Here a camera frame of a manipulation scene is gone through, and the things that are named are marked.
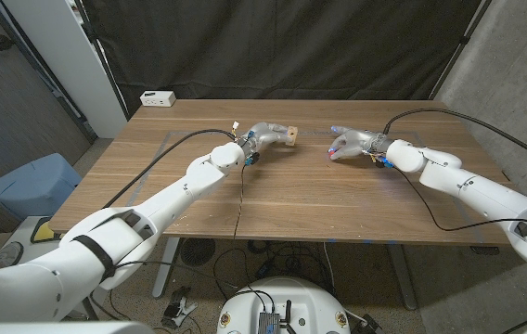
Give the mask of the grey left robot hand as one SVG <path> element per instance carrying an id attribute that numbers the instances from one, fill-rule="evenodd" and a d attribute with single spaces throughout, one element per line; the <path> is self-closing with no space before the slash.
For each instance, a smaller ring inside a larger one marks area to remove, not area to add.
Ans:
<path id="1" fill-rule="evenodd" d="M 259 122 L 242 135 L 237 144 L 242 147 L 245 156 L 248 156 L 275 142 L 292 144 L 294 140 L 289 136 L 289 128 L 276 123 Z"/>

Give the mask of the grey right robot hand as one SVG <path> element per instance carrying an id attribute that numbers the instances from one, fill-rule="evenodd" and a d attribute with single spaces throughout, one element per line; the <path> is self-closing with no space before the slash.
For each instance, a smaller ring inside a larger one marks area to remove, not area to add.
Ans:
<path id="1" fill-rule="evenodd" d="M 359 155 L 384 154 L 393 143 L 386 135 L 368 130 L 332 125 L 331 130 L 338 137 L 328 149 L 329 157 L 335 161 L 350 159 Z"/>

